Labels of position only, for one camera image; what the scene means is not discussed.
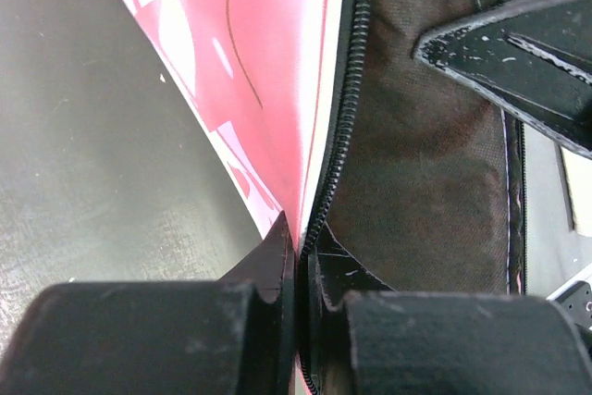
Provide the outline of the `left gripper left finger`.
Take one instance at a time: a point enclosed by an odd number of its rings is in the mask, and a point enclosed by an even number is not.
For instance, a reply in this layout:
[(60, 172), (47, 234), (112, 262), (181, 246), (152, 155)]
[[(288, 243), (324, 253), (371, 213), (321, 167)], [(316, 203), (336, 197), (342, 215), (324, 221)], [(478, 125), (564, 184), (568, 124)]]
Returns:
[(291, 394), (295, 254), (286, 217), (217, 280), (79, 282), (31, 303), (5, 394)]

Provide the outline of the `pink sport racket bag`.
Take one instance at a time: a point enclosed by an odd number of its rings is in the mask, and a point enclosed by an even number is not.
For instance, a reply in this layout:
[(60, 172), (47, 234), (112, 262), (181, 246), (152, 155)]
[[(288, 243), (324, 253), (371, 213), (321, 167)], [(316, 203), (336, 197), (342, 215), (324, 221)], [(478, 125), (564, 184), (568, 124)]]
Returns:
[(516, 120), (413, 56), (500, 0), (122, 1), (262, 238), (287, 219), (293, 376), (320, 226), (394, 291), (519, 297)]

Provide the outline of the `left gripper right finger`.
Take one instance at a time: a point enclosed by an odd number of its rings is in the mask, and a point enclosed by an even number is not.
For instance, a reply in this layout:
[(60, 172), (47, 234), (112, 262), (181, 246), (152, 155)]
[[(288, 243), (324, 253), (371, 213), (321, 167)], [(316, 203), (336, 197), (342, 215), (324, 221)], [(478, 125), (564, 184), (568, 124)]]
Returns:
[(320, 226), (304, 250), (313, 394), (587, 394), (591, 336), (555, 302), (397, 292)]

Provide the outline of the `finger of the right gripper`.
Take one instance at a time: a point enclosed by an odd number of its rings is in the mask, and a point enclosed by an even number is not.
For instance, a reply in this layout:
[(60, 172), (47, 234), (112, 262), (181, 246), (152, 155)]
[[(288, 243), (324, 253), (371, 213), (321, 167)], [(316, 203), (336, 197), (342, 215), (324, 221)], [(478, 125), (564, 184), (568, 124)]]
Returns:
[(507, 0), (424, 34), (413, 56), (591, 155), (591, 0)]

